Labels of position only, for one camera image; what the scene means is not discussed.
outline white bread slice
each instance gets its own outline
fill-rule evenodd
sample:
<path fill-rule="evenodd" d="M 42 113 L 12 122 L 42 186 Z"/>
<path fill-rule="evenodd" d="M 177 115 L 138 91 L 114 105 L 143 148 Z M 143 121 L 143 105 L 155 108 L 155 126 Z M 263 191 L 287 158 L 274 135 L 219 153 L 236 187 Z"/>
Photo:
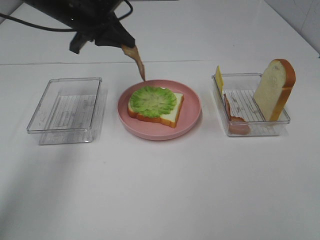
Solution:
<path fill-rule="evenodd" d="M 128 101 L 128 114 L 131 118 L 135 118 L 145 122 L 161 123 L 163 125 L 175 128 L 179 118 L 182 102 L 184 101 L 184 95 L 182 93 L 173 93 L 176 97 L 176 105 L 169 114 L 162 114 L 160 117 L 147 117 L 138 112 L 134 112 L 131 108 L 130 101 Z"/>
<path fill-rule="evenodd" d="M 295 70 L 287 60 L 270 62 L 253 95 L 266 121 L 278 120 L 295 82 Z"/>

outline clear plastic container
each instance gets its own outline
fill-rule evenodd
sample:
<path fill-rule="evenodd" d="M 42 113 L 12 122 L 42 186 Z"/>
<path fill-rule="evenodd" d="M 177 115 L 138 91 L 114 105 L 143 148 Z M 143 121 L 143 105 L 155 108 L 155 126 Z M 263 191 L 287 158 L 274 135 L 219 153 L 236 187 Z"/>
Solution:
<path fill-rule="evenodd" d="M 89 143 L 101 131 L 107 90 L 102 79 L 52 79 L 27 126 L 39 145 Z"/>
<path fill-rule="evenodd" d="M 265 121 L 263 114 L 253 99 L 253 95 L 260 83 L 261 73 L 227 73 L 222 74 L 223 91 L 220 95 L 216 75 L 213 79 L 213 95 L 219 109 L 223 127 L 230 137 L 246 136 L 278 136 L 290 117 L 285 109 L 277 121 Z M 231 115 L 241 117 L 244 121 L 231 121 L 227 114 L 224 94 L 230 103 Z"/>

